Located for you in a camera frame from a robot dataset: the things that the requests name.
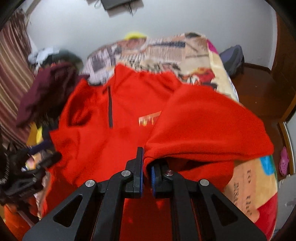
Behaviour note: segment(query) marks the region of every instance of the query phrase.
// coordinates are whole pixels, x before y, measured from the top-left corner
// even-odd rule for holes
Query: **gray backpack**
[[[244,54],[240,45],[226,49],[220,54],[220,58],[230,78],[239,72],[244,73]]]

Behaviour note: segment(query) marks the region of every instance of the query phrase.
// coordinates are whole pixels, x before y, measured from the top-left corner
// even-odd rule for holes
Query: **patterned blanket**
[[[118,63],[136,71],[172,71],[184,84],[209,85],[238,102],[215,47],[200,34],[118,41],[93,52],[83,72],[90,74],[89,84],[104,84]],[[271,239],[277,213],[277,177],[272,156],[237,161],[224,194]]]

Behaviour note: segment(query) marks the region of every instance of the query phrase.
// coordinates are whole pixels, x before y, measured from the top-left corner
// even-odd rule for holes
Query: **pink slipper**
[[[286,147],[281,151],[281,160],[279,161],[279,172],[282,176],[288,174],[289,157]]]

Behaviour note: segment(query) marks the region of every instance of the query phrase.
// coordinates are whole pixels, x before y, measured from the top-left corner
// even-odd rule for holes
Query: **red fleece jacket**
[[[243,106],[209,87],[181,84],[170,72],[135,72],[118,65],[104,86],[81,81],[51,133],[62,160],[50,170],[44,205],[50,212],[88,179],[109,179],[144,146],[144,172],[156,158],[185,178],[206,178],[222,190],[234,160],[270,155],[263,123]],[[141,199],[127,199],[122,241],[171,240],[168,200],[155,200],[149,186]]]

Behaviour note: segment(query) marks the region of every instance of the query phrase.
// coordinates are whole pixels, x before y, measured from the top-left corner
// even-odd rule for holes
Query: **striped curtain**
[[[16,128],[17,108],[34,77],[28,66],[31,45],[25,27],[25,16],[15,11],[0,32],[0,125],[3,143],[13,140],[24,145],[29,127]]]

